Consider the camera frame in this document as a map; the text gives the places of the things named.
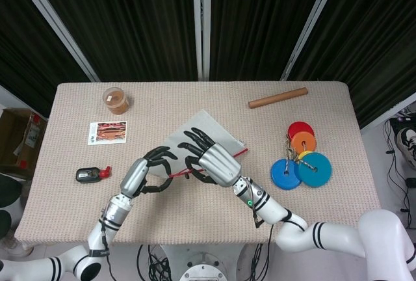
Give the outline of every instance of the brown powder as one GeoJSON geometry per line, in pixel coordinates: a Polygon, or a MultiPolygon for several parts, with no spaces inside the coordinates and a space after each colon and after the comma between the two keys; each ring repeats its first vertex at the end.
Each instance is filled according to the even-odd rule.
{"type": "Polygon", "coordinates": [[[124,97],[124,93],[120,90],[112,91],[107,96],[105,103],[107,104],[107,107],[113,114],[116,114],[116,115],[123,114],[124,112],[126,112],[127,108],[129,107],[129,102],[127,98],[125,102],[119,107],[112,107],[113,105],[117,105],[121,103],[123,101],[123,97],[124,97]]]}

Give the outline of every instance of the robot finger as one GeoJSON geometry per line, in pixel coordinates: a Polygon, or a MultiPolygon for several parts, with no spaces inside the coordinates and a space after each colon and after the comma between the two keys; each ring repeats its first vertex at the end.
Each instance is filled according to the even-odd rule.
{"type": "Polygon", "coordinates": [[[173,154],[172,152],[170,152],[170,151],[159,152],[155,155],[152,155],[150,157],[150,159],[152,159],[152,160],[161,159],[163,156],[170,157],[171,159],[177,159],[177,156],[175,154],[173,154]]]}
{"type": "Polygon", "coordinates": [[[209,149],[210,146],[208,146],[201,138],[199,138],[197,135],[195,135],[194,133],[191,133],[190,131],[185,130],[183,132],[186,136],[188,136],[189,138],[191,138],[193,141],[196,142],[196,144],[203,150],[206,151],[209,149]]]}
{"type": "Polygon", "coordinates": [[[167,160],[165,160],[165,159],[155,159],[155,160],[148,161],[148,167],[154,167],[154,166],[159,166],[159,165],[164,166],[164,169],[165,169],[168,176],[171,175],[172,171],[170,169],[170,165],[169,165],[169,162],[167,160]]]}
{"type": "Polygon", "coordinates": [[[170,148],[168,146],[158,146],[157,148],[154,148],[152,150],[150,150],[148,153],[146,153],[146,155],[143,157],[144,159],[149,159],[151,157],[153,157],[154,155],[163,152],[163,151],[167,151],[170,148]]]}
{"type": "Polygon", "coordinates": [[[185,158],[185,164],[187,166],[188,169],[191,169],[191,174],[195,176],[196,179],[204,182],[204,183],[213,183],[216,185],[216,182],[210,177],[210,176],[206,176],[200,172],[198,172],[193,166],[194,165],[198,165],[198,161],[199,159],[197,157],[194,156],[186,156],[185,158]]]}
{"type": "Polygon", "coordinates": [[[156,186],[156,185],[147,185],[147,186],[144,186],[143,189],[142,189],[142,193],[146,194],[146,193],[159,193],[159,192],[162,192],[162,191],[166,190],[167,187],[170,186],[171,182],[172,182],[172,178],[168,178],[160,186],[156,186]]]}
{"type": "Polygon", "coordinates": [[[197,157],[194,157],[194,156],[186,156],[185,164],[186,164],[188,169],[194,169],[194,167],[192,167],[192,164],[199,165],[198,164],[199,160],[200,159],[198,159],[197,157]]]}
{"type": "Polygon", "coordinates": [[[193,132],[195,132],[198,136],[200,136],[201,138],[202,138],[202,140],[204,140],[205,141],[205,143],[207,143],[208,144],[208,146],[209,147],[212,147],[214,144],[215,144],[215,142],[214,142],[214,140],[213,139],[211,139],[206,133],[204,133],[202,130],[200,130],[200,129],[198,129],[198,128],[195,128],[195,127],[192,127],[191,128],[191,130],[193,131],[193,132]]]}
{"type": "Polygon", "coordinates": [[[201,157],[203,155],[203,152],[197,147],[193,146],[191,143],[182,142],[182,143],[179,143],[177,147],[187,149],[191,151],[193,154],[197,155],[198,157],[201,157]]]}

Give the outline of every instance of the teal disc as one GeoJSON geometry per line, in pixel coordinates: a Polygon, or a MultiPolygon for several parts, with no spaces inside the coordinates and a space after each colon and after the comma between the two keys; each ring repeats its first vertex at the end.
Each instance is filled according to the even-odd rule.
{"type": "Polygon", "coordinates": [[[325,155],[312,152],[305,155],[302,161],[316,168],[314,170],[302,162],[299,162],[299,165],[297,165],[296,175],[306,185],[314,188],[320,187],[331,178],[332,166],[330,160],[325,155]]]}

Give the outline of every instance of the blue disc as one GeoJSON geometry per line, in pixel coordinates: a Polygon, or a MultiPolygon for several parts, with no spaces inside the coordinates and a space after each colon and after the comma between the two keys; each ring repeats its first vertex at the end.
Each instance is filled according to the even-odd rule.
{"type": "Polygon", "coordinates": [[[321,153],[312,152],[302,158],[307,164],[315,167],[316,170],[309,168],[302,162],[299,163],[296,169],[296,175],[306,185],[310,187],[320,187],[328,182],[332,174],[332,166],[330,160],[321,153]]]}
{"type": "Polygon", "coordinates": [[[272,177],[273,183],[279,188],[284,190],[291,190],[300,185],[300,180],[294,171],[297,165],[291,159],[288,163],[287,174],[285,174],[286,161],[286,159],[280,159],[279,161],[275,162],[270,169],[270,175],[272,177]]]}

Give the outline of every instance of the colorful discs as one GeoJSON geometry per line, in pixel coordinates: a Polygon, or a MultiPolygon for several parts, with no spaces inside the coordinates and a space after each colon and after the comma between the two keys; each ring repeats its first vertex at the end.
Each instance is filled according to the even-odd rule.
{"type": "Polygon", "coordinates": [[[295,122],[291,124],[287,130],[287,134],[289,135],[290,139],[293,139],[293,136],[295,136],[297,133],[301,131],[306,131],[307,133],[310,133],[312,136],[315,136],[312,127],[305,122],[295,122]]]}
{"type": "Polygon", "coordinates": [[[303,151],[301,154],[298,155],[299,159],[302,159],[306,154],[312,153],[312,151],[303,151]]]}
{"type": "Polygon", "coordinates": [[[293,136],[291,144],[297,154],[301,154],[303,151],[315,151],[317,147],[315,137],[306,131],[300,131],[293,136]]]}
{"type": "Polygon", "coordinates": [[[286,159],[280,159],[275,162],[270,169],[270,175],[272,181],[279,188],[284,190],[291,190],[300,185],[300,180],[295,174],[295,169],[297,164],[291,159],[287,162],[287,171],[286,170],[286,159]]]}
{"type": "Polygon", "coordinates": [[[296,175],[310,187],[320,187],[328,182],[332,175],[332,166],[328,158],[321,153],[312,152],[302,159],[296,168],[296,175]]]}

